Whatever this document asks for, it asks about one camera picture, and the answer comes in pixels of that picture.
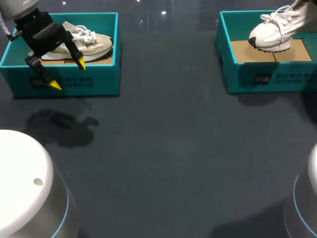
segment shoelace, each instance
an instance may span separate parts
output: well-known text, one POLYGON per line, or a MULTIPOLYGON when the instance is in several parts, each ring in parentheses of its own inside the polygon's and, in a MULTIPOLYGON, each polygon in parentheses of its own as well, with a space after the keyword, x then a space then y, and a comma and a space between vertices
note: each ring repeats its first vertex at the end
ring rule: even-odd
POLYGON ((86 26, 78 25, 78 33, 72 33, 74 40, 84 41, 85 44, 95 43, 97 40, 96 33, 94 31, 88 30, 86 26))
POLYGON ((283 43, 283 33, 282 28, 286 26, 289 21, 292 20, 293 16, 299 16, 299 13, 294 12, 291 6, 283 6, 279 8, 276 12, 261 15, 261 19, 265 21, 265 23, 273 22, 279 29, 281 33, 281 42, 283 43))

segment beige sneaker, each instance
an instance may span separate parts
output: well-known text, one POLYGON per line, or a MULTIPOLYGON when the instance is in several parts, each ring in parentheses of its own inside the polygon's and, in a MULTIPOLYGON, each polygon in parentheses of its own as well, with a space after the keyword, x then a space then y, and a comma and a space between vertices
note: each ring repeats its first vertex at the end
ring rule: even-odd
MULTIPOLYGON (((74 26, 69 22, 63 23, 64 28, 69 31, 76 46, 84 55, 85 62, 94 62, 108 58, 112 55, 113 40, 111 37, 96 34, 85 26, 74 26)), ((68 60, 72 59, 66 45, 63 43, 55 50, 42 56, 42 60, 68 60)))

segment cardboard insert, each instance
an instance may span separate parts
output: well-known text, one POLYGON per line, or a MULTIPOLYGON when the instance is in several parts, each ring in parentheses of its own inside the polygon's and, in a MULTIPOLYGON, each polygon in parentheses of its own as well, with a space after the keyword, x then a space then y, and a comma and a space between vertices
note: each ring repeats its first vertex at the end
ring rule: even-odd
POLYGON ((265 53, 254 49, 248 41, 231 41, 238 62, 296 62, 312 61, 301 39, 292 39, 289 50, 280 53, 265 53))

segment shoe sole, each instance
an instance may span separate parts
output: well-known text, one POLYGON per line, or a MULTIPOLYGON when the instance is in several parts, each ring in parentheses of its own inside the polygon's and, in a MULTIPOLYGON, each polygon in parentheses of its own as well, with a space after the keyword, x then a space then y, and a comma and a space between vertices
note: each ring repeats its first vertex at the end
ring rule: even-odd
MULTIPOLYGON (((113 54, 113 48, 110 48, 106 52, 102 52, 94 56, 84 56, 84 62, 85 63, 96 62, 99 60, 106 59, 112 56, 112 54, 113 54)), ((48 52, 47 54, 42 56, 42 60, 52 61, 52 60, 73 60, 73 59, 70 54, 48 52)))
POLYGON ((254 42, 250 41, 250 39, 248 39, 248 42, 251 46, 253 46, 254 49, 257 49, 258 51, 262 51, 264 53, 281 53, 281 52, 287 51, 291 48, 291 40, 289 40, 281 45, 272 47, 272 48, 263 48, 263 49, 257 48, 255 46, 254 42))

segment sneaker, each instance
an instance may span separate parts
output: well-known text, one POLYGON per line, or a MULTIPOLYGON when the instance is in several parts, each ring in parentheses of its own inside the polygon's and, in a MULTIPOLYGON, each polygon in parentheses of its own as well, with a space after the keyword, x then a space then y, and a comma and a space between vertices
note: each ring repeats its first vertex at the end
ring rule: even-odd
MULTIPOLYGON (((84 55, 85 62, 94 62, 108 58, 112 55, 113 40, 106 35, 96 34, 88 30, 85 26, 74 26, 69 22, 63 23, 64 28, 74 37, 78 49, 84 55)), ((72 57, 66 45, 63 43, 55 50, 42 56, 42 60, 71 60, 72 57)))
POLYGON ((248 42, 260 51, 288 50, 293 36, 316 18, 317 6, 313 2, 297 0, 270 15, 261 15, 264 22, 251 32, 248 42))

